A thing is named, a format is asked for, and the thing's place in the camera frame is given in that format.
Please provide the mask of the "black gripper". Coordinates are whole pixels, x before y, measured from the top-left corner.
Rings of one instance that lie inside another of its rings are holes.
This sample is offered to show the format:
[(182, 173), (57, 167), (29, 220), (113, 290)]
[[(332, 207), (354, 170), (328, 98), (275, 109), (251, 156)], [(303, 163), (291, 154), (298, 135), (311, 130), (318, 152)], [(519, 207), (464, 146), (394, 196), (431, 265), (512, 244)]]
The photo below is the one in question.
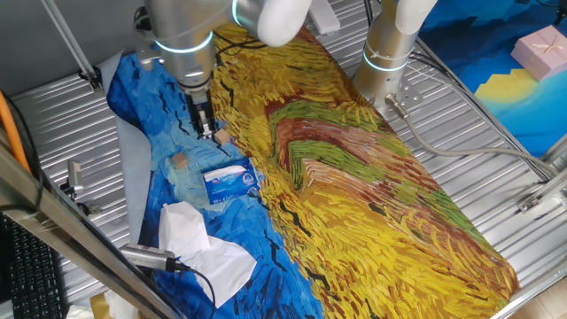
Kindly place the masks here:
[[(217, 127), (210, 89), (184, 89), (183, 92), (188, 104), (191, 125), (197, 135), (203, 138), (213, 138)], [(200, 111), (203, 111), (202, 120), (198, 115)]]

